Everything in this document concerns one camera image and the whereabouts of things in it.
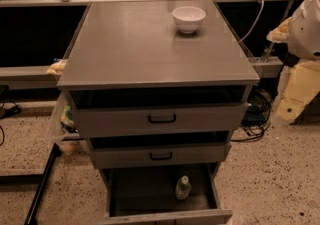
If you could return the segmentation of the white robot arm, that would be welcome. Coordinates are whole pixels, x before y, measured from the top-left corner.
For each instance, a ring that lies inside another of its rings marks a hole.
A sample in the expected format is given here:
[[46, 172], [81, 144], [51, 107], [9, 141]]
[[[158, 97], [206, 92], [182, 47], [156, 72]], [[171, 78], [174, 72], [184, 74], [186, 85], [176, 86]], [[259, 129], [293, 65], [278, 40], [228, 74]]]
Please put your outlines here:
[[299, 59], [292, 68], [283, 68], [273, 106], [275, 119], [290, 124], [320, 92], [320, 0], [304, 0], [267, 39], [286, 43]]

